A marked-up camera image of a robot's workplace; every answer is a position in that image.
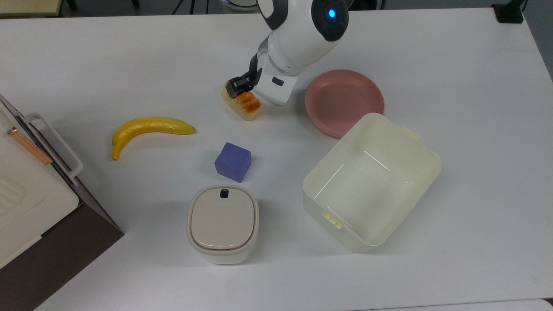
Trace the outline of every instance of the banana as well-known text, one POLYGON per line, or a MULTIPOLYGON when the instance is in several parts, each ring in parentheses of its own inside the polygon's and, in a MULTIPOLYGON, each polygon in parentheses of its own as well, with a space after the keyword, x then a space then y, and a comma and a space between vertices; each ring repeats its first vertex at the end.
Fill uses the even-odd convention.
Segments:
POLYGON ((119 160, 119 153, 131 139, 137 135, 151 132, 188 135, 194 134, 196 130, 190 124, 173 118, 145 117, 130 120, 121 125, 113 134, 111 158, 115 161, 119 160))

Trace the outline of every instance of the plastic container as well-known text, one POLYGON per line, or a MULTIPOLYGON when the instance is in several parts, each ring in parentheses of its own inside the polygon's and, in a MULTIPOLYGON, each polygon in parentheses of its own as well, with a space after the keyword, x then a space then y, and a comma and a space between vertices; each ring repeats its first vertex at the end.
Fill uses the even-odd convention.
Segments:
POLYGON ((370 113, 304 180, 304 208, 351 251, 382 244, 441 170, 406 128, 370 113))
POLYGON ((200 190, 188 212, 188 241, 207 260, 233 265, 246 259, 259 229, 259 207, 245 188, 215 185, 200 190))

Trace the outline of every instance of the purple cube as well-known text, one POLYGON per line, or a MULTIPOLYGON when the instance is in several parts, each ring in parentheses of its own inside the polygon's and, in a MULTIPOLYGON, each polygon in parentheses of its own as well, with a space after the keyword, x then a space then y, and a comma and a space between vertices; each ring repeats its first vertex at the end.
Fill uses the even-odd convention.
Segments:
POLYGON ((241 183, 252 164, 252 153, 244 148, 226 143, 215 160, 217 173, 241 183))

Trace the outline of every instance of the container lid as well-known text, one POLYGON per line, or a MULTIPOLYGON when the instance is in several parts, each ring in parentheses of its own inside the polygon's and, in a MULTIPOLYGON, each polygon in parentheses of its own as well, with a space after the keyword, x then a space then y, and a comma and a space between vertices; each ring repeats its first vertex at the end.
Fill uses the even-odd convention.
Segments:
POLYGON ((236 188, 217 187, 201 193, 190 207, 192 239, 210 250, 232 250, 246 244, 255 225, 252 198, 236 188))

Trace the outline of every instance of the pink plate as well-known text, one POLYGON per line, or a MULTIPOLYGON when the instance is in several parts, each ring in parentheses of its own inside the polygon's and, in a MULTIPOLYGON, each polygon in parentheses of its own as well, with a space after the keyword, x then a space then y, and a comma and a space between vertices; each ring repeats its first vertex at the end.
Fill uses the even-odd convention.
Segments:
POLYGON ((351 70, 332 70, 315 78, 305 93, 305 108, 315 126, 341 138, 364 115, 384 113, 384 97, 373 81, 351 70))

